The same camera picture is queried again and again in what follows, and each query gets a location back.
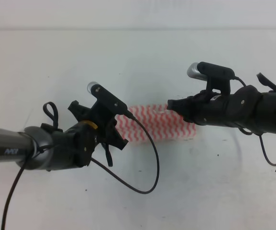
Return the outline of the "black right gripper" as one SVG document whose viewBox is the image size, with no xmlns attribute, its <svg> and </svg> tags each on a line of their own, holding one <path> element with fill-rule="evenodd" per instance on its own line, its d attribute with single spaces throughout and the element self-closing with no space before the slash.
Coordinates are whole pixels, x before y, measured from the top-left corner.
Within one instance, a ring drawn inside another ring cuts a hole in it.
<svg viewBox="0 0 276 230">
<path fill-rule="evenodd" d="M 168 100 L 167 110 L 178 112 L 183 120 L 200 126 L 238 126 L 227 109 L 237 92 L 230 95 L 207 93 L 205 90 L 185 99 Z"/>
</svg>

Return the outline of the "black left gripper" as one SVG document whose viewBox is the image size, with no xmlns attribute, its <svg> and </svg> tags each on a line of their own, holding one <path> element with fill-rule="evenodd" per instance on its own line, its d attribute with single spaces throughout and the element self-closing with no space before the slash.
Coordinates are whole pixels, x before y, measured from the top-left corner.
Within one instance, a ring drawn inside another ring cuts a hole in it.
<svg viewBox="0 0 276 230">
<path fill-rule="evenodd" d="M 107 148 L 109 145 L 123 150 L 128 144 L 116 129 L 116 112 L 108 103 L 97 100 L 90 108 L 73 101 L 68 110 L 77 121 L 90 121 L 97 126 L 97 142 Z"/>
</svg>

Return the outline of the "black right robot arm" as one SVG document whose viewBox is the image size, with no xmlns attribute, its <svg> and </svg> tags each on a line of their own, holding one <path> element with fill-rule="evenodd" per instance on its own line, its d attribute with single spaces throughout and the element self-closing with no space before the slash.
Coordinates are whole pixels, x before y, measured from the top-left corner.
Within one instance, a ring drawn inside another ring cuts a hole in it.
<svg viewBox="0 0 276 230">
<path fill-rule="evenodd" d="M 185 122 L 200 126 L 248 129 L 256 135 L 276 134 L 276 85 L 262 73 L 257 78 L 271 90 L 259 92 L 252 85 L 229 95 L 203 90 L 185 99 L 168 100 L 167 109 L 178 113 Z"/>
</svg>

